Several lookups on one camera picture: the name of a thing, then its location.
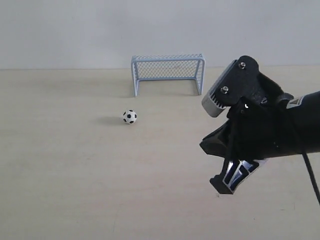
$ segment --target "goal post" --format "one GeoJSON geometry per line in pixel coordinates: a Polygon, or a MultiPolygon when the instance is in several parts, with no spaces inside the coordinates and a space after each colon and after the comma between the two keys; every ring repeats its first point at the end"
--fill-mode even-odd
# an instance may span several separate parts
{"type": "Polygon", "coordinates": [[[203,93],[205,58],[200,54],[132,56],[131,74],[134,96],[142,81],[194,80],[197,92],[203,93]]]}

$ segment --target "soccer ball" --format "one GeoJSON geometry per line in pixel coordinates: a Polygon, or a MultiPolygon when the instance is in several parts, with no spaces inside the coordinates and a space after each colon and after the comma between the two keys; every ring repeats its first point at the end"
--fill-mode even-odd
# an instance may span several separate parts
{"type": "Polygon", "coordinates": [[[133,110],[125,111],[122,115],[122,119],[126,124],[134,124],[137,120],[137,114],[133,110]]]}

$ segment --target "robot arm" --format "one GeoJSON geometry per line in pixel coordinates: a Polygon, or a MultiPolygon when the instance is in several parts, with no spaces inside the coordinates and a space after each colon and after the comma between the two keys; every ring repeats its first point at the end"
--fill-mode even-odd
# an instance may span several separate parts
{"type": "Polygon", "coordinates": [[[270,158],[302,154],[320,203],[307,156],[320,152],[320,91],[294,98],[262,74],[252,57],[241,56],[201,103],[212,118],[229,108],[226,123],[200,143],[206,154],[224,158],[221,173],[210,180],[220,194],[233,194],[270,158]]]}

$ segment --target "light wood surface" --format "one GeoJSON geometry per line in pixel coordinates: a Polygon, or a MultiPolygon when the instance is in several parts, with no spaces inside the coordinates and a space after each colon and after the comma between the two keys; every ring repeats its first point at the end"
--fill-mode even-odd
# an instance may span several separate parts
{"type": "MultiPolygon", "coordinates": [[[[204,93],[222,70],[206,70],[204,93]]],[[[295,96],[320,90],[317,66],[261,71],[295,96]]],[[[199,143],[227,112],[209,117],[202,98],[192,81],[142,82],[134,98],[129,69],[0,71],[0,239],[318,240],[301,156],[217,194],[223,159],[199,143]]]]}

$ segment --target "blue and white sticker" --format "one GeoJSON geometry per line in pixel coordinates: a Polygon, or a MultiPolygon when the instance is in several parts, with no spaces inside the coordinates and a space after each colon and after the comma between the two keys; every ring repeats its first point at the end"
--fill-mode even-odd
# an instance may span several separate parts
{"type": "Polygon", "coordinates": [[[295,107],[299,107],[302,104],[304,97],[305,96],[300,96],[300,97],[296,97],[296,98],[290,100],[286,105],[286,109],[292,109],[295,107]]]}

